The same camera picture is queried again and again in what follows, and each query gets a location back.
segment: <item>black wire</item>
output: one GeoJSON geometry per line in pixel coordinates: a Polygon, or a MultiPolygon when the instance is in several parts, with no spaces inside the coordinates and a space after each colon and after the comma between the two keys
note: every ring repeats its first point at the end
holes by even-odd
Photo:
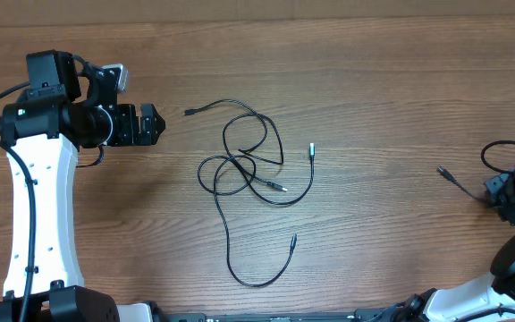
{"type": "Polygon", "coordinates": [[[450,172],[448,172],[448,170],[444,169],[441,166],[438,166],[438,168],[436,168],[436,170],[438,171],[439,174],[441,174],[444,178],[446,178],[446,180],[454,183],[462,191],[466,192],[466,194],[468,194],[472,199],[485,202],[484,198],[477,197],[474,194],[472,194],[470,191],[468,191],[466,188],[464,188],[464,186],[462,186],[460,184],[460,182],[458,182],[456,179],[454,179],[454,177],[452,176],[452,174],[450,172]]]}
{"type": "Polygon", "coordinates": [[[91,167],[95,165],[99,165],[101,162],[103,162],[103,159],[105,158],[105,150],[103,149],[103,146],[97,146],[98,148],[98,157],[95,162],[91,163],[90,165],[77,165],[77,167],[91,167]]]}
{"type": "Polygon", "coordinates": [[[492,314],[498,314],[501,317],[502,314],[504,314],[504,313],[511,313],[511,314],[515,315],[515,309],[507,309],[507,308],[503,308],[503,307],[498,307],[496,309],[488,309],[483,312],[473,314],[473,315],[465,317],[465,318],[459,318],[457,320],[457,322],[469,322],[474,319],[483,318],[483,317],[486,317],[486,316],[489,316],[492,314]]]}
{"type": "MultiPolygon", "coordinates": [[[[500,168],[497,168],[497,167],[491,165],[490,163],[488,163],[488,161],[486,161],[486,158],[485,158],[485,153],[489,148],[491,148],[493,146],[497,146],[497,145],[506,145],[506,144],[515,145],[515,140],[497,140],[497,141],[487,144],[484,148],[482,148],[482,151],[480,152],[480,159],[482,160],[482,163],[491,170],[494,170],[501,174],[513,174],[514,173],[513,171],[502,170],[500,168]]],[[[446,180],[454,183],[457,187],[459,187],[462,191],[466,192],[466,194],[468,194],[474,200],[486,202],[486,199],[477,197],[474,194],[470,193],[470,191],[468,191],[466,188],[464,188],[456,179],[454,179],[454,177],[452,176],[452,174],[450,172],[448,172],[448,170],[444,169],[441,166],[439,166],[437,168],[437,170],[444,178],[446,178],[446,180]]]]}
{"type": "Polygon", "coordinates": [[[494,170],[496,172],[499,172],[501,174],[513,174],[513,171],[506,171],[506,170],[502,170],[502,169],[499,169],[493,165],[490,165],[488,163],[488,161],[486,161],[485,159],[485,156],[484,154],[486,153],[486,151],[493,147],[493,146],[497,146],[497,145],[505,145],[505,144],[510,144],[510,145],[515,145],[515,140],[497,140],[497,141],[494,141],[488,145],[486,145],[483,149],[482,149],[482,152],[480,152],[480,159],[482,159],[482,163],[487,166],[489,169],[491,170],[494,170]]]}
{"type": "MultiPolygon", "coordinates": [[[[29,82],[24,82],[22,84],[16,85],[3,93],[0,94],[0,99],[6,97],[7,95],[13,93],[18,89],[22,89],[24,87],[29,86],[29,82]]],[[[12,148],[7,147],[0,140],[0,148],[9,153],[10,156],[17,162],[19,168],[25,175],[25,183],[27,184],[27,193],[29,195],[29,211],[30,211],[30,220],[29,220],[29,253],[27,258],[27,267],[25,267],[27,277],[25,280],[25,292],[23,293],[23,303],[21,305],[21,313],[19,317],[20,322],[24,322],[27,317],[28,306],[29,306],[29,296],[31,294],[31,286],[33,285],[33,272],[35,270],[35,228],[36,228],[36,212],[35,212],[35,191],[33,188],[33,180],[31,179],[31,174],[29,169],[12,148]]]]}
{"type": "Polygon", "coordinates": [[[239,115],[237,117],[234,117],[233,119],[231,119],[230,122],[228,122],[225,126],[224,126],[224,129],[222,131],[222,138],[223,138],[223,142],[224,142],[224,149],[226,151],[226,154],[227,156],[213,156],[213,157],[209,157],[207,159],[205,159],[204,161],[202,161],[202,163],[200,163],[200,166],[198,167],[198,182],[200,183],[200,185],[202,186],[202,188],[206,191],[208,191],[209,193],[212,193],[214,195],[214,202],[215,202],[215,206],[216,208],[218,209],[218,212],[220,214],[220,217],[222,218],[222,221],[224,222],[224,229],[225,229],[225,236],[226,236],[226,263],[228,265],[228,269],[230,270],[230,274],[232,275],[232,277],[240,284],[244,285],[244,286],[248,286],[248,287],[263,287],[263,286],[267,286],[267,285],[270,285],[272,284],[273,282],[275,282],[282,274],[283,272],[285,271],[285,269],[287,268],[287,266],[289,266],[290,264],[290,261],[291,261],[291,256],[293,255],[293,251],[295,250],[295,246],[296,246],[296,243],[297,243],[297,234],[294,234],[291,238],[291,246],[290,246],[290,253],[289,253],[289,256],[287,258],[287,261],[285,262],[285,265],[283,266],[283,268],[279,271],[279,273],[277,273],[277,275],[275,275],[272,279],[270,279],[269,281],[267,282],[264,282],[264,283],[261,283],[261,284],[249,284],[249,283],[246,283],[246,282],[243,282],[240,280],[240,278],[238,276],[236,276],[236,274],[233,272],[233,269],[232,269],[232,265],[230,263],[230,230],[228,228],[228,224],[225,220],[225,216],[224,216],[224,212],[222,211],[222,208],[220,207],[220,203],[218,201],[218,196],[232,196],[242,190],[244,190],[246,187],[249,187],[252,192],[258,196],[260,199],[262,199],[263,201],[269,203],[269,204],[272,204],[272,205],[276,205],[276,206],[288,206],[288,205],[292,205],[292,204],[295,204],[297,202],[299,202],[301,199],[303,199],[303,197],[305,197],[305,195],[309,192],[309,189],[311,189],[311,186],[313,185],[313,177],[314,177],[314,174],[315,174],[315,168],[314,168],[314,156],[311,156],[310,157],[310,164],[311,164],[311,177],[309,179],[309,185],[308,187],[303,191],[303,193],[297,197],[296,199],[293,199],[293,200],[290,200],[290,201],[283,201],[283,202],[280,202],[280,201],[273,201],[273,200],[270,200],[270,199],[267,199],[265,198],[264,196],[262,196],[261,194],[259,194],[255,189],[254,187],[252,186],[252,182],[254,179],[262,182],[262,183],[265,183],[267,185],[270,185],[270,186],[273,186],[275,187],[276,189],[283,189],[283,187],[281,185],[278,185],[276,183],[273,183],[273,182],[269,182],[269,181],[266,181],[264,179],[261,179],[261,178],[258,178],[256,176],[256,171],[257,171],[257,167],[256,167],[256,162],[253,160],[253,159],[256,159],[256,160],[260,160],[260,161],[264,161],[264,162],[268,162],[268,163],[271,163],[271,164],[275,164],[275,165],[282,165],[283,164],[283,146],[282,146],[282,141],[281,141],[281,138],[279,136],[279,132],[277,130],[277,128],[275,127],[275,124],[274,122],[272,121],[272,119],[270,119],[269,117],[263,115],[263,114],[259,114],[258,112],[254,111],[251,107],[249,107],[248,105],[238,101],[238,100],[234,100],[234,99],[221,99],[221,100],[218,100],[218,101],[215,101],[214,103],[211,103],[207,106],[203,106],[201,108],[198,108],[198,109],[191,109],[191,110],[187,110],[184,112],[184,115],[192,115],[192,114],[195,114],[195,113],[199,113],[199,112],[203,112],[203,111],[206,111],[208,109],[210,109],[211,107],[217,105],[217,104],[220,104],[220,103],[234,103],[234,104],[237,104],[239,106],[243,106],[245,108],[247,108],[251,113],[249,114],[242,114],[242,115],[239,115]],[[259,121],[262,123],[262,125],[264,126],[264,136],[263,138],[261,139],[261,141],[256,144],[255,146],[253,146],[252,148],[248,148],[248,149],[238,149],[243,155],[240,155],[240,156],[234,156],[232,155],[232,153],[230,152],[230,150],[228,149],[228,144],[227,144],[227,141],[226,141],[226,138],[225,138],[225,132],[227,130],[227,128],[235,121],[243,118],[243,117],[249,117],[249,116],[255,116],[259,119],[259,121]],[[279,148],[280,148],[280,161],[279,162],[276,162],[276,161],[272,161],[272,160],[268,160],[268,159],[264,159],[262,157],[257,157],[257,156],[254,156],[251,154],[251,152],[253,152],[256,148],[258,148],[265,140],[266,140],[266,137],[267,137],[267,124],[266,124],[266,121],[268,121],[272,127],[274,128],[274,131],[275,131],[275,136],[277,138],[277,141],[278,141],[278,144],[279,144],[279,148]],[[237,159],[240,159],[240,158],[244,158],[244,159],[248,159],[251,164],[252,164],[252,167],[253,167],[253,170],[250,172],[248,171],[246,168],[244,168],[238,161],[237,159]],[[202,178],[201,178],[201,171],[202,171],[202,167],[210,160],[214,160],[214,159],[223,159],[224,161],[222,162],[222,164],[220,164],[215,173],[214,173],[214,184],[213,184],[213,189],[209,189],[203,182],[202,182],[202,178]],[[219,174],[220,174],[220,170],[222,170],[222,168],[224,167],[225,164],[227,164],[228,162],[231,162],[232,164],[234,164],[234,166],[238,169],[238,171],[240,171],[241,173],[241,176],[244,178],[244,181],[245,183],[238,189],[234,190],[234,191],[228,191],[228,192],[218,192],[217,190],[217,182],[218,182],[218,177],[219,177],[219,174]]]}
{"type": "Polygon", "coordinates": [[[95,66],[94,64],[88,63],[86,60],[82,59],[79,55],[72,55],[72,59],[76,60],[80,64],[82,64],[82,71],[77,73],[77,76],[85,77],[89,80],[89,87],[91,88],[90,97],[87,96],[87,99],[82,101],[82,107],[91,107],[95,106],[98,101],[98,79],[95,75],[94,69],[97,69],[98,72],[102,72],[103,69],[95,66]]]}

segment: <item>white arm casing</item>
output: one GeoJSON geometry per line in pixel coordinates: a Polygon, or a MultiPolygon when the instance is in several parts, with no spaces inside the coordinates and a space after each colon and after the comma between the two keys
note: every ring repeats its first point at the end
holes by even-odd
{"type": "Polygon", "coordinates": [[[153,322],[150,307],[145,303],[117,305],[121,322],[153,322]]]}
{"type": "MultiPolygon", "coordinates": [[[[84,286],[75,250],[72,220],[72,182],[78,162],[78,151],[62,134],[48,139],[40,134],[17,140],[13,150],[37,181],[35,201],[37,229],[35,266],[31,293],[49,291],[50,284],[62,280],[64,286],[84,286]]],[[[22,297],[27,266],[30,209],[25,176],[15,160],[7,155],[13,176],[13,247],[9,272],[4,282],[4,295],[14,291],[22,297]]]]}
{"type": "MultiPolygon", "coordinates": [[[[515,309],[515,300],[505,294],[498,294],[492,288],[494,276],[484,274],[450,290],[436,291],[425,306],[425,315],[431,322],[456,321],[500,306],[515,309]]],[[[474,322],[492,322],[515,319],[515,315],[504,313],[501,317],[492,314],[477,318],[474,322]]]]}

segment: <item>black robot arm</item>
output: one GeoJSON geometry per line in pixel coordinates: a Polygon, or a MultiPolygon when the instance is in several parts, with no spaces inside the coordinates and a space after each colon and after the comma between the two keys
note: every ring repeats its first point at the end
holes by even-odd
{"type": "Polygon", "coordinates": [[[165,121],[152,104],[117,104],[117,94],[127,86],[128,72],[121,64],[97,67],[66,52],[45,51],[27,55],[30,88],[0,117],[2,142],[46,134],[49,139],[65,135],[75,146],[95,148],[156,144],[165,121]],[[75,61],[82,63],[77,73],[75,61]],[[89,79],[87,99],[80,97],[79,77],[89,79]]]}

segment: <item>wood grain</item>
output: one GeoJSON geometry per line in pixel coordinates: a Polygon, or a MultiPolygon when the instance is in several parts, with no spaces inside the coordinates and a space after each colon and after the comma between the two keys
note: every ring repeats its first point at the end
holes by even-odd
{"type": "MultiPolygon", "coordinates": [[[[167,122],[156,146],[109,148],[101,166],[76,175],[83,275],[120,303],[228,314],[383,306],[483,274],[515,233],[435,172],[443,165],[482,193],[494,174],[480,149],[515,140],[515,16],[0,29],[0,91],[27,79],[27,53],[50,48],[124,63],[131,87],[120,101],[152,102],[167,122]],[[224,97],[280,129],[286,165],[258,166],[290,191],[262,188],[267,196],[299,195],[308,144],[317,146],[316,179],[300,203],[273,208],[247,191],[221,199],[245,280],[274,274],[299,235],[285,275],[259,290],[230,277],[224,228],[196,179],[200,161],[223,154],[222,128],[243,111],[182,116],[224,97]]],[[[232,147],[261,133],[252,120],[229,131],[232,147]]],[[[269,138],[259,155],[275,153],[269,138]]],[[[80,161],[93,157],[84,150],[80,161]]],[[[488,157],[508,166],[515,148],[488,157]]],[[[230,171],[221,187],[240,182],[230,171]]],[[[12,194],[0,150],[0,292],[12,194]]]]}
{"type": "Polygon", "coordinates": [[[0,0],[0,27],[515,14],[515,0],[0,0]]]}

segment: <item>wooden table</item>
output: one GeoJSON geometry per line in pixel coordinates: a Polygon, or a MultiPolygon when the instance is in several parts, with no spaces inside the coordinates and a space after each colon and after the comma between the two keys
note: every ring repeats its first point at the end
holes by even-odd
{"type": "MultiPolygon", "coordinates": [[[[515,16],[0,29],[0,92],[27,79],[27,53],[51,48],[124,63],[130,90],[119,101],[152,102],[167,122],[154,147],[108,148],[102,165],[76,174],[80,267],[87,287],[119,303],[228,314],[383,306],[483,274],[515,233],[435,171],[443,165],[482,193],[494,173],[480,149],[515,140],[515,16]],[[230,276],[224,227],[196,179],[200,161],[224,153],[224,125],[244,111],[182,116],[225,97],[279,127],[286,165],[258,171],[290,191],[258,187],[267,196],[299,195],[308,144],[317,146],[315,182],[300,203],[269,207],[249,191],[221,198],[232,264],[247,281],[274,275],[299,235],[288,270],[263,289],[230,276]]],[[[232,147],[261,131],[255,120],[234,124],[232,147]]],[[[258,155],[275,156],[273,138],[258,155]]],[[[81,163],[95,153],[82,151],[81,163]]],[[[510,166],[515,148],[488,157],[510,166]]],[[[208,184],[213,171],[203,173],[208,184]]],[[[10,179],[0,150],[0,296],[10,179]]],[[[241,178],[229,171],[222,182],[241,178]]]]}

